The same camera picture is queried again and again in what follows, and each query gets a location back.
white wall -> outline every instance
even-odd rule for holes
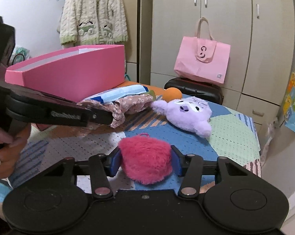
[[[295,44],[292,68],[295,71]],[[276,133],[269,146],[262,177],[288,197],[290,205],[288,217],[290,217],[295,213],[295,133],[284,125]]]
[[[15,27],[16,44],[35,57],[62,48],[56,28],[63,5],[63,0],[0,0],[0,16]]]

pink floral cloth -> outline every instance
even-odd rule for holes
[[[112,128],[116,128],[125,122],[125,114],[134,114],[143,111],[150,106],[152,101],[153,96],[150,94],[141,94],[126,96],[106,104],[101,104],[99,101],[88,99],[81,101],[78,103],[78,105],[112,112],[113,122],[110,124],[110,126]]]

plush toy's ear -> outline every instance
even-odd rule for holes
[[[208,121],[195,123],[194,130],[194,132],[202,138],[207,138],[212,134],[212,127]]]
[[[157,100],[152,102],[151,108],[160,115],[166,115],[168,103],[164,100]]]

purple stuffed animal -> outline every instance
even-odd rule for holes
[[[196,97],[176,99],[169,103],[157,100],[151,104],[151,107],[180,129],[194,132],[202,138],[212,134],[212,127],[208,123],[212,110],[205,100]]]

blue gripper pad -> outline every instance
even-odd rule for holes
[[[110,173],[115,176],[118,172],[118,169],[121,165],[121,151],[120,149],[111,159]]]
[[[182,168],[180,164],[180,158],[175,151],[171,149],[171,166],[177,176],[182,175]]]

